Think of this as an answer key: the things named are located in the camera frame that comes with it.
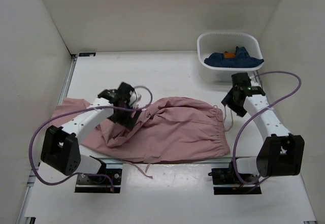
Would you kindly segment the pink trousers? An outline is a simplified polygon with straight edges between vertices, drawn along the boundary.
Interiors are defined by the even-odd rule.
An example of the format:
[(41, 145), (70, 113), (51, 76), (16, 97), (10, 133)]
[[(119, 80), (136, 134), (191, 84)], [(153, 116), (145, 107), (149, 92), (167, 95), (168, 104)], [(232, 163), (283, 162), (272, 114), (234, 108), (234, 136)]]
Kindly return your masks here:
[(198, 161), (230, 153), (222, 110), (184, 97), (151, 104), (132, 130), (105, 119), (81, 145), (102, 155), (148, 164)]

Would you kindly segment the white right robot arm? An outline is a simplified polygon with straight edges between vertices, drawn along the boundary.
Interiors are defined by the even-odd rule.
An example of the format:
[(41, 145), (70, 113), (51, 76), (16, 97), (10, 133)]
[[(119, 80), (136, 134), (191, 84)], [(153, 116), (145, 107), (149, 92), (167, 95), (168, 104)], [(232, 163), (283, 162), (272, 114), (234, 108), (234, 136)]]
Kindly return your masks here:
[(249, 114), (250, 118), (244, 125), (248, 126), (253, 121), (264, 141), (256, 157), (237, 158), (240, 136), (236, 136), (233, 167), (228, 170), (228, 177), (233, 183), (247, 184), (244, 180), (247, 174), (267, 178), (300, 173), (305, 141), (302, 136), (293, 135), (274, 113), (273, 107), (280, 101), (282, 99), (269, 104), (263, 89), (252, 85), (247, 73), (232, 75), (232, 88), (222, 104), (240, 117)]

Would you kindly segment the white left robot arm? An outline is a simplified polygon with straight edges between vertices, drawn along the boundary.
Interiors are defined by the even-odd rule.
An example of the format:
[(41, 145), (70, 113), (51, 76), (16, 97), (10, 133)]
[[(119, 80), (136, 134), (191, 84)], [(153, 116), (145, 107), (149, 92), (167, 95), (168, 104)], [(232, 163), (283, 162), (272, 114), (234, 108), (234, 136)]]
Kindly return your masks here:
[(222, 110), (206, 102), (167, 97), (139, 108), (136, 89), (121, 83), (96, 99), (67, 98), (56, 107), (46, 130), (41, 160), (66, 176), (89, 173), (106, 179), (96, 153), (133, 163), (200, 161), (229, 154)]

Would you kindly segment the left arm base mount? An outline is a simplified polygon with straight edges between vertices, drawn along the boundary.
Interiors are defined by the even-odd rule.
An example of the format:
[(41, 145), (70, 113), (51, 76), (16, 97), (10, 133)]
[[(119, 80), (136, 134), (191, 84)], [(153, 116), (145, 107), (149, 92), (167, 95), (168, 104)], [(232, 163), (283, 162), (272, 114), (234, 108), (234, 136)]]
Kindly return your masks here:
[(119, 194), (122, 180), (122, 162), (113, 159), (105, 159), (106, 169), (104, 175), (110, 177), (113, 182), (105, 176), (77, 176), (75, 184), (76, 193), (87, 194)]

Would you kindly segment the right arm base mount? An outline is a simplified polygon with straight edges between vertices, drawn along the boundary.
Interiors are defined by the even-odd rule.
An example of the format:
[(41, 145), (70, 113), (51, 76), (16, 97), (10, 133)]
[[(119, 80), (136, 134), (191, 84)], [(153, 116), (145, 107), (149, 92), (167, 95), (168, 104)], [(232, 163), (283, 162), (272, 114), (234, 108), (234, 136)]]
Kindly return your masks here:
[(234, 171), (233, 163), (215, 166), (208, 173), (212, 178), (214, 195), (261, 195), (261, 187), (243, 184)]

